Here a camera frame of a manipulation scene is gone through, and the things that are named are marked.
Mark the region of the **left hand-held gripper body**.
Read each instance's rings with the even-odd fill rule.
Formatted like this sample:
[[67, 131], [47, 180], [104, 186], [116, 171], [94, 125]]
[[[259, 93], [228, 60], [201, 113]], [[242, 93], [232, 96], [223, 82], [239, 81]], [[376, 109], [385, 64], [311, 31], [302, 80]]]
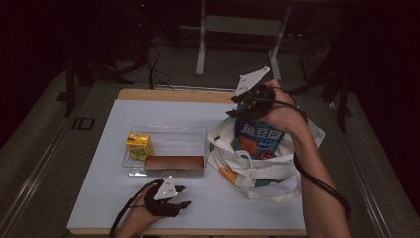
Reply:
[[149, 182], [146, 188], [150, 190], [146, 193], [144, 202], [147, 211], [154, 216], [176, 217], [182, 209], [178, 204], [170, 201], [177, 197], [180, 192], [176, 192], [176, 185], [170, 178], [160, 178]]

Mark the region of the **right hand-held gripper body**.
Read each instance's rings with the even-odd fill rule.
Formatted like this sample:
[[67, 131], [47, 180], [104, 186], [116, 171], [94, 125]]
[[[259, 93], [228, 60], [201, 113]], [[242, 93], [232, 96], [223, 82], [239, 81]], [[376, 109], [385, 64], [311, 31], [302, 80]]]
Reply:
[[248, 94], [250, 103], [237, 104], [237, 111], [246, 113], [243, 120], [257, 120], [264, 117], [272, 108], [275, 93], [260, 81], [270, 72], [268, 66], [257, 71], [241, 75], [234, 96]]

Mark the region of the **long brown box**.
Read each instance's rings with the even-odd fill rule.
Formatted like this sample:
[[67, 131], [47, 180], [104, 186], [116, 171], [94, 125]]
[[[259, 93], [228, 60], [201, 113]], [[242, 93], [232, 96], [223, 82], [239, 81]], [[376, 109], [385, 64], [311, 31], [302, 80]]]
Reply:
[[147, 156], [145, 167], [148, 169], [176, 169], [195, 170], [203, 169], [203, 156]]

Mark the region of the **blue snack bag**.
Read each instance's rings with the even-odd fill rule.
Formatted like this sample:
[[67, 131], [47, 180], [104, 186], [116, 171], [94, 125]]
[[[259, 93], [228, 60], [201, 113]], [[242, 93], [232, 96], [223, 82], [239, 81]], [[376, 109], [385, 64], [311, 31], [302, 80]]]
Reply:
[[257, 120], [234, 118], [234, 139], [231, 146], [235, 151], [245, 150], [254, 160], [275, 157], [275, 152], [285, 136], [271, 125]]

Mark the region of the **clear plastic tray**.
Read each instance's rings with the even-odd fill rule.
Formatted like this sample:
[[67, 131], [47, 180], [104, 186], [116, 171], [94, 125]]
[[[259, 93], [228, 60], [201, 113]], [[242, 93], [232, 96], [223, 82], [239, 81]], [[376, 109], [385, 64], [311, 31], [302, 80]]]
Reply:
[[207, 164], [207, 131], [200, 127], [174, 127], [174, 126], [134, 126], [130, 132], [149, 134], [154, 153], [152, 156], [203, 156], [203, 169], [176, 170], [176, 169], [148, 169], [145, 160], [135, 160], [125, 150], [122, 167], [128, 170], [133, 177], [178, 177], [178, 178], [201, 178]]

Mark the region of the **yellow juice carton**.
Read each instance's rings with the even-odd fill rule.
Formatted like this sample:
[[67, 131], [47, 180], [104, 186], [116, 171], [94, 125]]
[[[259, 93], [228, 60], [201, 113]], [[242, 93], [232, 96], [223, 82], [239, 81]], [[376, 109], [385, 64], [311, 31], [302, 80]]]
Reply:
[[130, 156], [139, 161], [143, 161], [147, 156], [154, 153], [152, 139], [149, 134], [130, 132], [126, 139], [126, 146]]

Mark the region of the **white canvas tote bag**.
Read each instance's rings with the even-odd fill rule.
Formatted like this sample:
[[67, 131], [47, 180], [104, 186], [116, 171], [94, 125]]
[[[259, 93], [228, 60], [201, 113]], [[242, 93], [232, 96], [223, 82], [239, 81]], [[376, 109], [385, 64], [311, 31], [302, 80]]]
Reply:
[[209, 165], [249, 199], [280, 203], [299, 196], [301, 169], [297, 166], [292, 137], [284, 132], [274, 158], [254, 160], [245, 150], [235, 151], [231, 146], [234, 122], [234, 118], [228, 117], [208, 135]]

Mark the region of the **person's left hand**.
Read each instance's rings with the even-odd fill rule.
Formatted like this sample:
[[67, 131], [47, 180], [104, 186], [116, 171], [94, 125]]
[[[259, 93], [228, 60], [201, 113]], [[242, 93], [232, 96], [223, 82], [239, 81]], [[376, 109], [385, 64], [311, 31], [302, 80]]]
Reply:
[[162, 219], [162, 216], [154, 216], [150, 214], [146, 207], [144, 198], [150, 189], [147, 187], [134, 200], [134, 206], [130, 209], [129, 214], [124, 222], [124, 227], [134, 232], [142, 232], [146, 230], [153, 223]]

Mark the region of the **person's right hand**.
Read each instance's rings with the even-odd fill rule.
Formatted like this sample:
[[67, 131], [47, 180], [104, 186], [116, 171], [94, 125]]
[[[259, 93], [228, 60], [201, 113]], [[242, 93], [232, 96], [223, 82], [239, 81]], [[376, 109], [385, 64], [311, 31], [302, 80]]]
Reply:
[[310, 129], [303, 116], [294, 109], [295, 103], [292, 97], [286, 93], [277, 79], [265, 84], [275, 93], [275, 99], [280, 101], [261, 121], [277, 130], [286, 132], [292, 137], [302, 137], [310, 134]]

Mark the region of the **white sheet table cover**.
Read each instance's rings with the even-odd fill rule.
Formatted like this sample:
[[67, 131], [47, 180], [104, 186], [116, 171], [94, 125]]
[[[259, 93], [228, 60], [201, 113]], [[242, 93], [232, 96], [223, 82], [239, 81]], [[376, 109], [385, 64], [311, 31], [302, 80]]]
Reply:
[[[204, 127], [213, 130], [226, 112], [225, 103], [117, 100], [73, 207], [67, 228], [74, 234], [106, 234], [119, 211], [147, 177], [130, 177], [122, 160], [125, 140], [134, 126]], [[303, 235], [301, 199], [285, 203], [252, 200], [213, 168], [203, 178], [178, 178], [186, 190], [177, 201], [191, 204], [175, 218], [150, 227], [150, 235]]]

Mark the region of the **dark metal stand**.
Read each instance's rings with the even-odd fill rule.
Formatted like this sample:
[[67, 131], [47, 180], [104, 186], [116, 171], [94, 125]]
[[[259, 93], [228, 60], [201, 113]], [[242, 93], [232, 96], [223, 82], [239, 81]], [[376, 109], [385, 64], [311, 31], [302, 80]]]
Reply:
[[116, 72], [113, 72], [90, 57], [75, 54], [70, 55], [66, 63], [66, 92], [63, 98], [66, 102], [65, 118], [68, 118], [75, 108], [75, 80], [78, 79], [82, 86], [92, 87], [94, 84], [92, 76], [93, 69], [117, 83], [132, 84], [132, 81], [124, 79]]
[[323, 83], [325, 83], [325, 87], [323, 89], [323, 92], [321, 93], [321, 98], [324, 102], [328, 102], [330, 105], [332, 105], [334, 99], [336, 97], [339, 97], [337, 109], [337, 123], [341, 131], [343, 133], [346, 133], [349, 79], [343, 73], [336, 70], [331, 71], [320, 69], [318, 72], [315, 72], [313, 74], [311, 79], [306, 84], [289, 91], [289, 94], [299, 95]]

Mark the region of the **dark equipment rack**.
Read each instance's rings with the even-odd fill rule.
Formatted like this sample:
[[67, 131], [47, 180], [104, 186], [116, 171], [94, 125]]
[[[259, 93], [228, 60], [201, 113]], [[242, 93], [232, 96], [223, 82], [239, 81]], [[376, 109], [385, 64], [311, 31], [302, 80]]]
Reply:
[[130, 0], [132, 14], [131, 51], [136, 67], [141, 67], [147, 60], [148, 22], [144, 16], [145, 1]]

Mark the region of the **white metal table frame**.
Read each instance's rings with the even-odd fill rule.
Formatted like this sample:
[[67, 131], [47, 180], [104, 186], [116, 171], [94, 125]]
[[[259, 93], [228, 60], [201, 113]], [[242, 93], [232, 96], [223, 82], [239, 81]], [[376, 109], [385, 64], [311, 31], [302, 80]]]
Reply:
[[275, 79], [282, 79], [277, 55], [285, 35], [291, 10], [292, 7], [288, 5], [285, 8], [280, 20], [208, 15], [206, 13], [206, 0], [201, 0], [200, 45], [195, 73], [198, 76], [202, 76], [204, 74], [206, 60], [206, 33], [221, 32], [276, 37], [274, 46], [268, 51], [268, 57], [273, 77]]

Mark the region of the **black floor bracket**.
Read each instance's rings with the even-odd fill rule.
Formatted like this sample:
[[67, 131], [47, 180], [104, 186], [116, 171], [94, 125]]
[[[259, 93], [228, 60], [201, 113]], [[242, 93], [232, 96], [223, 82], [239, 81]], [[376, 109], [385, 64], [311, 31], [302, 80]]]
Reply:
[[94, 127], [95, 119], [87, 117], [77, 117], [72, 126], [72, 130], [91, 130]]

